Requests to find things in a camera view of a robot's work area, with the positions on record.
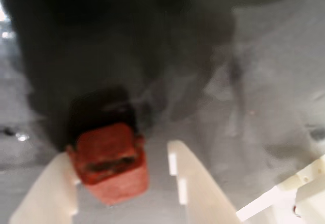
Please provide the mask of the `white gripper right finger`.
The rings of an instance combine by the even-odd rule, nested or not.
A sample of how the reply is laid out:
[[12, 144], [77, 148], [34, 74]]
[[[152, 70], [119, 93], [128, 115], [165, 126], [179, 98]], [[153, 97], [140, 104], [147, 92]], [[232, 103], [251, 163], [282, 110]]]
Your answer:
[[167, 150], [169, 172], [176, 178], [187, 223], [241, 223], [232, 203], [185, 143], [170, 141]]

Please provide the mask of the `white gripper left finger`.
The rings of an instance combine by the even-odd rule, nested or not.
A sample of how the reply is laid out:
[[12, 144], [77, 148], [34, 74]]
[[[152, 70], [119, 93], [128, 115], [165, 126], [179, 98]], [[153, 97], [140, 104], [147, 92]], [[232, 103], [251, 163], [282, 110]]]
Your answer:
[[78, 213], [79, 177], [67, 153], [58, 154], [40, 174], [9, 223], [73, 223]]

